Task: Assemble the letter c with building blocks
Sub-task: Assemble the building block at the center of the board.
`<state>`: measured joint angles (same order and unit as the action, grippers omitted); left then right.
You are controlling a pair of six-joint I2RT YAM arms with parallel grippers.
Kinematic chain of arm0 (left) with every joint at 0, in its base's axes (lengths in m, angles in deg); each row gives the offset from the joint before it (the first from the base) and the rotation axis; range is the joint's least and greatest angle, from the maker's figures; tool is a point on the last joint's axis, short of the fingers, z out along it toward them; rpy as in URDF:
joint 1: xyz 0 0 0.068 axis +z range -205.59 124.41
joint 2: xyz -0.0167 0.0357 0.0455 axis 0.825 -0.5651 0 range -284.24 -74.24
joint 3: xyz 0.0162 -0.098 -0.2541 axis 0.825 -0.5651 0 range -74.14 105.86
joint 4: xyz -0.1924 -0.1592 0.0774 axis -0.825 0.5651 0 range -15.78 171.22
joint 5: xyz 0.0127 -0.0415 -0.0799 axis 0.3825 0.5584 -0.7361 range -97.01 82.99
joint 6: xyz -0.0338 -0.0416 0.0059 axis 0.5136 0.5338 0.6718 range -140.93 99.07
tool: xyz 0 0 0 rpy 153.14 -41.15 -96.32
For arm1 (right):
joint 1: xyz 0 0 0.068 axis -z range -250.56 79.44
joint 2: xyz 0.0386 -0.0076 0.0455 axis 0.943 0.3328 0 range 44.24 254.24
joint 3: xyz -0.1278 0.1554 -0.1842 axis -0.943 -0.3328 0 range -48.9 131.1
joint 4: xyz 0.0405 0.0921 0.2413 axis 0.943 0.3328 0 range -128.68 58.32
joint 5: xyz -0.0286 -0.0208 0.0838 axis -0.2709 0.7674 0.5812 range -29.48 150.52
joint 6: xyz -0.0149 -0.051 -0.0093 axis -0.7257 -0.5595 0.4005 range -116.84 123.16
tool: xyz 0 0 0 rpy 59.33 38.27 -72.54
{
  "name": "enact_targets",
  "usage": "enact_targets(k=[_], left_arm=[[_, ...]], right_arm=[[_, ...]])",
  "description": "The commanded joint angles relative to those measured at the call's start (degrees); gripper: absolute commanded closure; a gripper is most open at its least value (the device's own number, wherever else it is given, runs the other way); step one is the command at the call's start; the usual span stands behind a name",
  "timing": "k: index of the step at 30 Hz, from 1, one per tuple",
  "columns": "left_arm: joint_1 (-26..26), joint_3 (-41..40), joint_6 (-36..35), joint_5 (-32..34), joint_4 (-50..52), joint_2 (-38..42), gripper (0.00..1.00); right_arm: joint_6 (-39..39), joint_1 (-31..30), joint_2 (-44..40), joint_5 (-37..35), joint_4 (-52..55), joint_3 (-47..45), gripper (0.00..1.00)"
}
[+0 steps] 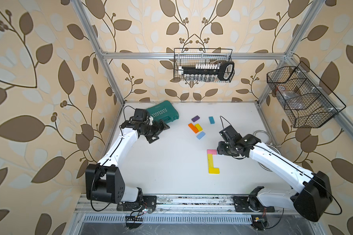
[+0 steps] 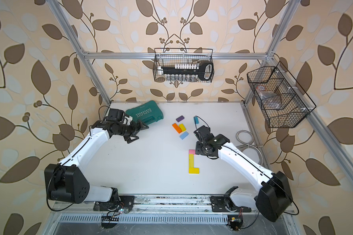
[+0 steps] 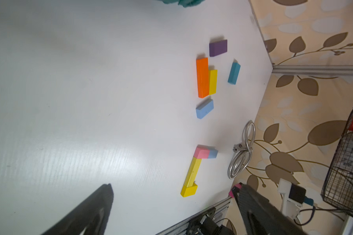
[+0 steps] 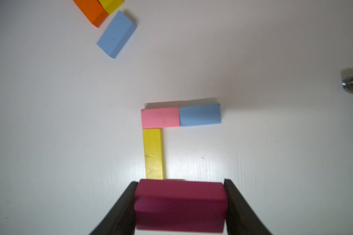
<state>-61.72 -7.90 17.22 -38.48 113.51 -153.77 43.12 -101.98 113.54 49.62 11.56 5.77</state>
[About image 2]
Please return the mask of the long yellow-green block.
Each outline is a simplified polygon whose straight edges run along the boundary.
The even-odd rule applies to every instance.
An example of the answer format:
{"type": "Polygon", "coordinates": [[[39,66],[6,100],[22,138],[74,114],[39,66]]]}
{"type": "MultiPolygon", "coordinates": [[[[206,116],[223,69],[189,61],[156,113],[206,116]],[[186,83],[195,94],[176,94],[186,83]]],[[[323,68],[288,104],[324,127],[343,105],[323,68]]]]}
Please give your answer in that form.
{"type": "Polygon", "coordinates": [[[189,154],[188,156],[188,160],[189,160],[189,168],[194,168],[194,154],[189,154]]]}

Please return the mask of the light blue block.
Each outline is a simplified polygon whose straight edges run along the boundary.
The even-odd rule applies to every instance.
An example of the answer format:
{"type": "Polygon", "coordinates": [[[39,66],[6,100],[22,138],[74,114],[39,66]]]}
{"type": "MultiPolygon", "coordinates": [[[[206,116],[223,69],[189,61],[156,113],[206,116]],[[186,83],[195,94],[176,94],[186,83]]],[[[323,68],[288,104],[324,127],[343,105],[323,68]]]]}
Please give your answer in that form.
{"type": "Polygon", "coordinates": [[[185,139],[189,133],[187,131],[182,132],[182,134],[179,136],[182,140],[185,139]]]}

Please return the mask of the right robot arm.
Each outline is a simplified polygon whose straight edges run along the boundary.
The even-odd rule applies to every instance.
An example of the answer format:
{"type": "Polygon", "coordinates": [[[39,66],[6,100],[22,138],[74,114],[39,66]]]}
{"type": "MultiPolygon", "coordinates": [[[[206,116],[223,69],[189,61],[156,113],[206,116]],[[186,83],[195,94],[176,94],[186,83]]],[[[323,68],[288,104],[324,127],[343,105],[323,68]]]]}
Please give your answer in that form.
{"type": "Polygon", "coordinates": [[[195,153],[223,160],[239,171],[254,187],[243,190],[238,186],[224,194],[226,210],[236,212],[240,207],[257,209],[270,222],[275,222],[292,205],[293,197],[284,173],[272,172],[240,151],[222,134],[214,136],[207,126],[194,131],[197,138],[195,153]]]}

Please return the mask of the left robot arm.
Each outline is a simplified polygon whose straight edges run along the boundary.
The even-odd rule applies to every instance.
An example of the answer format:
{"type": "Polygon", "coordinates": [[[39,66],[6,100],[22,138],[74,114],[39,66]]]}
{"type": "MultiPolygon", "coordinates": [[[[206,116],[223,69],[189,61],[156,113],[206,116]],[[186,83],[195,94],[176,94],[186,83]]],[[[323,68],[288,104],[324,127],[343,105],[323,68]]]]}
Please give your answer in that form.
{"type": "Polygon", "coordinates": [[[98,150],[112,137],[122,136],[128,144],[148,129],[143,121],[134,121],[123,110],[110,109],[108,116],[96,121],[85,139],[64,159],[46,167],[47,199],[73,204],[82,202],[119,202],[117,189],[92,186],[84,171],[98,150]]]}

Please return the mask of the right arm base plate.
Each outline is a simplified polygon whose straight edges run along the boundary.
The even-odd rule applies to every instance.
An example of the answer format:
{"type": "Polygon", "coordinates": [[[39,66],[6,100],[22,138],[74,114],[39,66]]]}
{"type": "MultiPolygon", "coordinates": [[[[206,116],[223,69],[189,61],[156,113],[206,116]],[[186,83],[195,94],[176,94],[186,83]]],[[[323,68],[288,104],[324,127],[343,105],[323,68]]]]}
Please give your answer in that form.
{"type": "Polygon", "coordinates": [[[252,212],[251,208],[248,207],[238,207],[233,203],[229,202],[223,195],[210,196],[211,209],[213,212],[232,212],[240,213],[242,212],[252,212]]]}

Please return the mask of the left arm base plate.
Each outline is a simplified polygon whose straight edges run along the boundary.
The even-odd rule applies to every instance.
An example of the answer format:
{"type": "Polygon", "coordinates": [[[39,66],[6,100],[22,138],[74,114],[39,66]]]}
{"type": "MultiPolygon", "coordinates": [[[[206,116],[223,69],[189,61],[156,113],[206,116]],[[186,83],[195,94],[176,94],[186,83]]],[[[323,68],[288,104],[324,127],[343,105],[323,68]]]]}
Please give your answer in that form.
{"type": "Polygon", "coordinates": [[[133,195],[120,195],[109,202],[96,202],[93,211],[119,212],[123,210],[124,213],[129,213],[134,206],[134,200],[133,195]]]}

